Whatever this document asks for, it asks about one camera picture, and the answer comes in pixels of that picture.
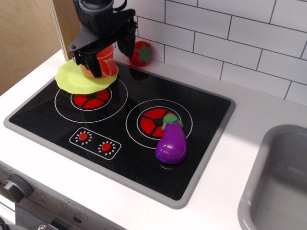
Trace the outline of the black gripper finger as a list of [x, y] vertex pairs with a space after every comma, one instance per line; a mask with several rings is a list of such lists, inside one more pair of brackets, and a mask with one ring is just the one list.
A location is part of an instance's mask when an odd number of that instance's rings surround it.
[[83, 74], [90, 78], [102, 77], [102, 71], [96, 55], [87, 55], [83, 64]]
[[117, 44], [119, 50], [128, 58], [131, 58], [135, 48], [135, 30], [125, 31], [117, 40]]

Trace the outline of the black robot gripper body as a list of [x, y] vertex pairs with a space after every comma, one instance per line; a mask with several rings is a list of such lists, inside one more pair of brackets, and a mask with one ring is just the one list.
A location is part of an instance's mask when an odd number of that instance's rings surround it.
[[69, 45], [76, 64], [85, 64], [87, 55], [95, 55], [107, 46], [117, 43], [125, 31], [135, 30], [134, 9], [114, 11], [112, 6], [100, 6], [97, 11], [75, 6], [81, 29]]

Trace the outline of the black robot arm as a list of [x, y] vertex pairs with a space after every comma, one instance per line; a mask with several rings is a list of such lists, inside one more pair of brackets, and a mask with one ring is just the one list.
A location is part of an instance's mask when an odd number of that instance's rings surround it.
[[74, 62], [86, 66], [95, 78], [102, 77], [96, 54], [113, 43], [127, 57], [135, 47], [137, 23], [135, 10], [124, 8], [127, 1], [114, 8], [112, 0], [74, 0], [80, 32], [68, 46]]

